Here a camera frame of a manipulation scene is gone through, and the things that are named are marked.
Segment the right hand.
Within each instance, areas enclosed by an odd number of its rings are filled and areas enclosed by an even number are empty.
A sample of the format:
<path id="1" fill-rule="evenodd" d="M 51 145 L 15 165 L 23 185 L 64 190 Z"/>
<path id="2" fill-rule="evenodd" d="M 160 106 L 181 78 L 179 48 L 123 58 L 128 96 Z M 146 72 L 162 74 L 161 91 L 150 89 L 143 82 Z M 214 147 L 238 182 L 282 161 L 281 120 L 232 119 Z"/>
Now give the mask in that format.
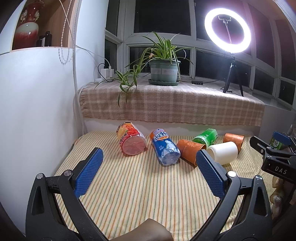
<path id="1" fill-rule="evenodd" d="M 273 188 L 274 192 L 269 197 L 269 201 L 272 203 L 271 206 L 271 217 L 272 219 L 276 219 L 280 216 L 282 209 L 282 202 L 285 197 L 285 191 L 283 188 L 284 180 L 273 176 Z"/>

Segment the left hand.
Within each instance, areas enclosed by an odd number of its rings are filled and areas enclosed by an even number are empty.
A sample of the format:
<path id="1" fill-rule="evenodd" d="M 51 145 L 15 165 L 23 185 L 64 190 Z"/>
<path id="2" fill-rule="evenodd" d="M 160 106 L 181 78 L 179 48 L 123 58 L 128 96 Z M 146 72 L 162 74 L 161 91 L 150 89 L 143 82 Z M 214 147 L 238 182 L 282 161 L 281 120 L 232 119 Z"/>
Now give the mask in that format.
<path id="1" fill-rule="evenodd" d="M 148 218 L 132 231 L 113 238 L 112 241 L 155 241 L 174 240 L 172 234 L 157 221 Z"/>

